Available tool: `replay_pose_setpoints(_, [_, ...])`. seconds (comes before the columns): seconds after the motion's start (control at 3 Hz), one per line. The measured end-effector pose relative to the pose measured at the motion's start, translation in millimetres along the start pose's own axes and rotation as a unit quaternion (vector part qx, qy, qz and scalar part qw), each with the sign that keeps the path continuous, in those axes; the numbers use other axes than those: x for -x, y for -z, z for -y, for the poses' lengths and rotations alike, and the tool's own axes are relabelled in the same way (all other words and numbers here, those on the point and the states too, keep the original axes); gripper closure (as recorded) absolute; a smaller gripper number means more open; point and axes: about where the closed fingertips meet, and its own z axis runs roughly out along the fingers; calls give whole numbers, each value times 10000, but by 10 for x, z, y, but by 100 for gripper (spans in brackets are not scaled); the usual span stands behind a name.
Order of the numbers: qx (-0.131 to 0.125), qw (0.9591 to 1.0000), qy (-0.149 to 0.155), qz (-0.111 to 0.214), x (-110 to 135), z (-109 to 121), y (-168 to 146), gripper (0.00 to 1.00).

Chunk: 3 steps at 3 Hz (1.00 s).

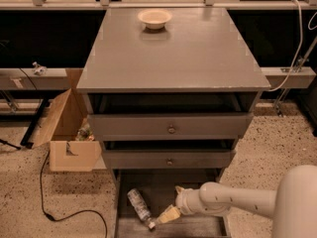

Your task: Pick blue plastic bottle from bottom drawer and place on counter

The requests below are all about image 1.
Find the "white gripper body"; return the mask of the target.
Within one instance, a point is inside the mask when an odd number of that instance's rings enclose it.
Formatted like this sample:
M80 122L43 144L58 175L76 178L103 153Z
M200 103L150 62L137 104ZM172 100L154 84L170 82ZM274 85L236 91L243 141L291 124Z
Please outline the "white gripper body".
M202 210L202 201L200 200L199 190L185 188L181 194L177 195L175 204L184 215L200 213Z

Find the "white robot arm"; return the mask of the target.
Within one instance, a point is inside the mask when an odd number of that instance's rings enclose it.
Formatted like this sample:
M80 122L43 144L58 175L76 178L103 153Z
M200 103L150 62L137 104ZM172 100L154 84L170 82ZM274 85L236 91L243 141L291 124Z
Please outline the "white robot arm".
M271 238L317 237L316 166L291 169L276 190L236 188L209 181L198 189L179 186L176 191L175 204L157 218L157 223L196 213L221 216L235 207L271 219Z

